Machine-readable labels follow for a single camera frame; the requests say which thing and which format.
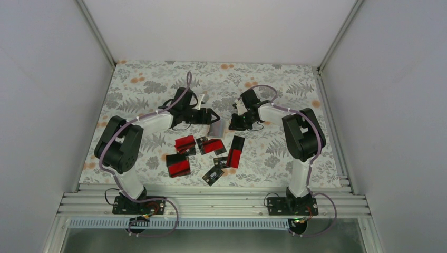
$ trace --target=floral pattern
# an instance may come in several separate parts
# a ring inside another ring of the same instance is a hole
[[[99,169],[94,148],[109,119],[115,115],[125,119],[153,112],[164,101],[173,98],[178,87],[186,86],[186,73],[192,72],[191,89],[195,94],[208,94],[203,107],[212,108],[229,125],[235,99],[249,87],[268,84],[278,90],[276,102],[294,109],[312,108],[322,126],[327,145],[316,160],[311,177],[314,187],[340,187],[331,141],[310,66],[280,64],[240,64],[175,61],[121,61],[108,90],[100,120],[96,126],[89,155],[80,183],[111,183],[111,176]],[[257,88],[260,99],[271,99],[274,93]],[[264,122],[254,124],[256,132],[225,130],[223,143],[229,150],[234,135],[246,138],[238,169],[224,169],[214,186],[285,187],[290,181],[292,157],[287,150],[282,126]],[[180,124],[176,129],[185,129]],[[144,135],[135,164],[140,180],[147,184],[208,186],[202,176],[213,166],[214,153],[190,157],[191,175],[170,178],[166,155],[174,154],[175,140],[192,134],[205,136],[208,126],[192,125],[184,131],[166,130]]]

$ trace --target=gray object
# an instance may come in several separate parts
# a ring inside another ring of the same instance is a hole
[[[213,139],[222,139],[225,133],[225,120],[220,119],[210,125],[207,137]]]

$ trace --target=black cable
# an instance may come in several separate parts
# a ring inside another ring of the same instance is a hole
[[[171,102],[172,100],[173,100],[173,99],[168,99],[168,100],[166,100],[166,101],[163,103],[163,106],[168,105],[168,103]]]
[[[258,123],[258,125],[260,125],[260,126],[261,126],[261,128],[260,128],[260,129],[256,129],[256,130],[250,130],[250,129],[247,129],[247,131],[248,131],[248,132],[256,132],[256,131],[259,131],[259,130],[262,130],[262,129],[264,129],[264,125],[261,125],[261,124],[259,124],[259,121],[258,121],[257,123]]]
[[[118,188],[108,188],[108,189],[104,192],[105,202],[107,202],[107,204],[113,206],[114,204],[110,204],[109,200],[107,199],[107,191],[109,191],[109,190],[117,190],[117,191],[119,191],[120,189],[118,189]]]
[[[189,124],[189,126],[187,128],[185,128],[185,129],[174,129],[174,128],[172,128],[172,130],[174,130],[174,131],[184,131],[184,130],[187,130],[191,125],[192,124]]]
[[[196,103],[193,104],[193,105],[190,105],[191,108],[195,107],[195,106],[199,103],[199,100],[197,99],[196,94],[195,94],[195,93],[192,93],[192,96],[194,96],[194,98],[196,99]]]
[[[278,198],[281,198],[277,193],[274,193],[274,192],[269,192],[269,193],[267,193],[267,195],[264,197],[264,201],[263,201],[265,207],[268,207],[268,206],[265,204],[265,200],[267,199],[267,196],[269,196],[270,194],[275,194],[276,196],[278,196]]]

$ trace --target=black mounting bracket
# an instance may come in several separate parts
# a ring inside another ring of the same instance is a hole
[[[302,206],[296,207],[294,210],[290,210],[286,198],[269,197],[267,198],[268,215],[271,216],[292,216],[292,215],[306,215],[309,216],[309,210],[312,211],[312,215],[318,215],[317,200],[311,198],[308,202],[304,202]]]
[[[165,199],[165,197],[160,196],[145,196],[145,198],[139,198],[138,200],[151,199],[151,198]],[[162,215],[164,214],[165,205],[166,202],[164,200],[154,200],[145,203],[135,203],[120,193],[119,196],[115,197],[112,213],[114,215],[146,215],[146,214]]]
[[[313,216],[318,215],[317,200],[310,194],[300,198],[295,198],[287,187],[286,197],[267,198],[268,214],[271,216],[310,216],[309,210]]]

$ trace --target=white wall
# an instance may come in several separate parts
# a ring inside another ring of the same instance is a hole
[[[0,252],[40,252],[112,72],[75,1],[0,10]]]
[[[386,252],[445,252],[447,2],[365,1],[324,73]]]
[[[318,66],[355,0],[85,0],[116,60]]]

